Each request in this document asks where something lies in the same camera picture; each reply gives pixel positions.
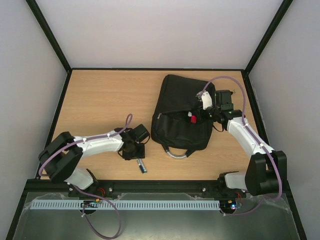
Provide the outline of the pink highlighter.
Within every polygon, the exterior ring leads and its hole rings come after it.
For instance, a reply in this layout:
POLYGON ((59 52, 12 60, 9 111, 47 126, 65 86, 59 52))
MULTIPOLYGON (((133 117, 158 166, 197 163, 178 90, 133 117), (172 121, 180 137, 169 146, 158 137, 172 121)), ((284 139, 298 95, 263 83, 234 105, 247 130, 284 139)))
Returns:
POLYGON ((190 121, 192 124, 196 124, 197 123, 197 117, 195 115, 192 115, 190 118, 190 121))

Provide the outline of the black student bag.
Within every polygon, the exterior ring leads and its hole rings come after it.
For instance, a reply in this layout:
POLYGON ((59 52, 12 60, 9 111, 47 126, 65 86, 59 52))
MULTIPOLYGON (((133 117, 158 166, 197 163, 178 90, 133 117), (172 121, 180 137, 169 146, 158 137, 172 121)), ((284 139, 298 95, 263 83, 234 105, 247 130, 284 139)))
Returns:
POLYGON ((197 93, 206 90, 213 96, 216 88, 204 80, 168 74, 162 82, 151 121, 151 138, 174 159, 185 159, 204 150, 211 138, 214 122, 191 123, 188 112, 196 116, 203 107, 197 93))

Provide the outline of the blue whiteboard marker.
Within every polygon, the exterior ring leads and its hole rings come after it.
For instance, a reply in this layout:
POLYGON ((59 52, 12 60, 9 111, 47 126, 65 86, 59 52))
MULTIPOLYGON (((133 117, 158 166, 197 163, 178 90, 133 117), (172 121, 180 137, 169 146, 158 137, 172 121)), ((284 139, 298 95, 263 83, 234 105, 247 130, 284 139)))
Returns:
POLYGON ((140 159, 137 160, 137 164, 138 164, 138 167, 139 167, 140 171, 144 174, 145 173, 145 168, 144 168, 144 166, 143 166, 143 164, 142 164, 140 159))

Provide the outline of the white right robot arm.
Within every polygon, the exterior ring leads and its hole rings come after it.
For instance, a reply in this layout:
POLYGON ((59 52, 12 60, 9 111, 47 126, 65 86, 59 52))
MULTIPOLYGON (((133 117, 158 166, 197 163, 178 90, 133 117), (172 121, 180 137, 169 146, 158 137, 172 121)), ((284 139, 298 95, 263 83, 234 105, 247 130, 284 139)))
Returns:
POLYGON ((218 191, 229 196, 235 189, 253 196, 278 194, 283 192, 283 182, 287 178, 287 157, 283 151, 269 146, 251 127, 243 109, 234 109, 232 93, 219 90, 213 96, 207 90, 200 91, 197 98, 202 110, 214 122, 230 133, 249 157, 246 172, 222 174, 218 191))

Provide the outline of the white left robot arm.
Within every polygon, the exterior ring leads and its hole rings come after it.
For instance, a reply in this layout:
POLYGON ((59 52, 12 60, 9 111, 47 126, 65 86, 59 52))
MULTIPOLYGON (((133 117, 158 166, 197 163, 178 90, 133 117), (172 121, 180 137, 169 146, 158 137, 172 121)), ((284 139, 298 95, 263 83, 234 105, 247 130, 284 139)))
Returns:
POLYGON ((65 131, 39 154, 38 174, 49 177, 54 184, 65 182, 80 190, 88 190, 97 180, 90 170, 78 166, 82 159, 115 152, 126 161, 142 160, 145 158, 144 141, 149 139, 150 133, 143 124, 92 136, 72 136, 65 131))

